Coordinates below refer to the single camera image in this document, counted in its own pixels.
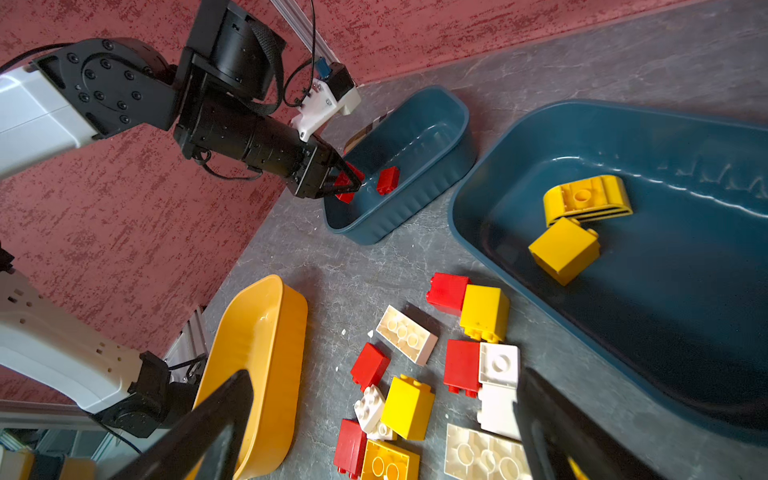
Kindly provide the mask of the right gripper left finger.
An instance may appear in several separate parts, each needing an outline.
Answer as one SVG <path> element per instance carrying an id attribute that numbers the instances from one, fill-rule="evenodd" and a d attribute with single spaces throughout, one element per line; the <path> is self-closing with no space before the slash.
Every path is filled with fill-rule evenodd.
<path id="1" fill-rule="evenodd" d="M 246 370 L 235 372 L 114 479 L 232 479 L 253 403 Z"/>

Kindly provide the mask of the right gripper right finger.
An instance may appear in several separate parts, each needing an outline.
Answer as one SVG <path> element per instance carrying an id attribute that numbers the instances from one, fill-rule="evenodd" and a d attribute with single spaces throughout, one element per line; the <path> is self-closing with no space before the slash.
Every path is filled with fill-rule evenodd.
<path id="1" fill-rule="evenodd" d="M 514 413 L 535 479 L 575 479 L 573 458 L 589 479 L 659 479 L 530 367 L 521 370 Z"/>

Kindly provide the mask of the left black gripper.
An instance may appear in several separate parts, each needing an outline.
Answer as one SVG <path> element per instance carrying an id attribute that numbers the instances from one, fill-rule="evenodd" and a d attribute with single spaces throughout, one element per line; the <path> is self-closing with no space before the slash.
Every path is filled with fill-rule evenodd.
<path id="1" fill-rule="evenodd" d="M 240 181 L 271 173 L 282 178 L 298 198 L 355 194 L 363 183 L 364 175 L 323 140 L 314 137 L 304 142 L 293 128 L 257 114 L 217 89 L 205 90 L 184 106 L 173 136 L 185 158 L 221 180 L 236 178 L 208 165 L 215 153 L 241 162 L 254 173 L 240 176 Z"/>

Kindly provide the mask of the red lego long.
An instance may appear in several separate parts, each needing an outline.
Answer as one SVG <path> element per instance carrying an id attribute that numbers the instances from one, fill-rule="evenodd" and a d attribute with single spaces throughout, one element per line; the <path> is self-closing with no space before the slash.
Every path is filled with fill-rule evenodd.
<path id="1" fill-rule="evenodd" d="M 360 185 L 362 185 L 364 183 L 364 180 L 365 180 L 364 173 L 361 172 L 358 168 L 356 168 L 354 165 L 352 165 L 350 163 L 348 163 L 348 167 L 349 167 L 350 171 L 357 178 L 358 183 Z M 355 185 L 355 183 L 350 180 L 349 176 L 347 175 L 347 173 L 345 171 L 341 171 L 339 173 L 339 175 L 338 175 L 338 177 L 337 177 L 337 179 L 336 179 L 336 181 L 334 183 L 334 186 L 335 187 L 339 187 L 339 188 L 341 188 L 341 187 L 351 187 L 351 186 L 354 186 L 354 185 Z M 337 200 L 343 202 L 344 204 L 349 205 L 354 200 L 355 195 L 356 195 L 355 191 L 353 191 L 353 192 L 345 192 L 345 193 L 336 193 L 335 194 L 335 198 Z"/>

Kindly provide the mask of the red lego small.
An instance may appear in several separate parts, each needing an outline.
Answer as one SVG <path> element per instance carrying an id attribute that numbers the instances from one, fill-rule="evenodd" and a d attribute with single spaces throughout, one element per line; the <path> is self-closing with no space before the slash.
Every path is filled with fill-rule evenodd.
<path id="1" fill-rule="evenodd" d="M 380 172 L 376 191 L 381 196 L 387 196 L 394 192 L 400 179 L 400 170 L 398 167 L 390 167 Z"/>

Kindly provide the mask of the red lego top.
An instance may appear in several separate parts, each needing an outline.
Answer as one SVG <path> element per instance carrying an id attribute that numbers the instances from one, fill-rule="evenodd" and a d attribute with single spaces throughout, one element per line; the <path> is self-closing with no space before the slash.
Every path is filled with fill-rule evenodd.
<path id="1" fill-rule="evenodd" d="M 436 272 L 430 279 L 426 301 L 440 312 L 460 316 L 470 284 L 471 280 L 466 276 Z"/>

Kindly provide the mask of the white lego long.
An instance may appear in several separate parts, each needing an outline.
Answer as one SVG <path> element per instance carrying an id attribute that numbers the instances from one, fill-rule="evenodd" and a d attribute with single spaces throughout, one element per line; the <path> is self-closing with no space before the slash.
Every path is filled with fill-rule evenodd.
<path id="1" fill-rule="evenodd" d="M 425 366 L 438 337 L 389 305 L 375 331 L 417 366 Z"/>

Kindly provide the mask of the red lego bottom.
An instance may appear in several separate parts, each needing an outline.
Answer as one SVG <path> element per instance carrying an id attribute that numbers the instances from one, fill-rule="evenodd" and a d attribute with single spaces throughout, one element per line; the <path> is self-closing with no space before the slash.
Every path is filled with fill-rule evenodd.
<path id="1" fill-rule="evenodd" d="M 376 386 L 390 364 L 390 358 L 372 343 L 366 343 L 355 361 L 350 374 L 356 385 L 364 392 L 371 385 Z"/>

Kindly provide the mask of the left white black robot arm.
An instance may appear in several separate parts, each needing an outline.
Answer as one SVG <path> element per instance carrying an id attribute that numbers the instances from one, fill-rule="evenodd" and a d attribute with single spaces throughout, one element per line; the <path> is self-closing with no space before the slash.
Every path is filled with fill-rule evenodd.
<path id="1" fill-rule="evenodd" d="M 310 60 L 298 115 L 286 104 L 284 40 L 232 1 L 204 1 L 178 64 L 131 38 L 39 47 L 1 69 L 1 175 L 149 125 L 171 131 L 182 155 L 242 162 L 247 179 L 282 178 L 296 197 L 351 194 L 361 179 L 318 135 L 359 103 L 340 63 Z M 191 385 L 149 352 L 116 344 L 44 298 L 1 255 L 1 363 L 73 400 L 119 438 L 145 438 L 190 411 Z"/>

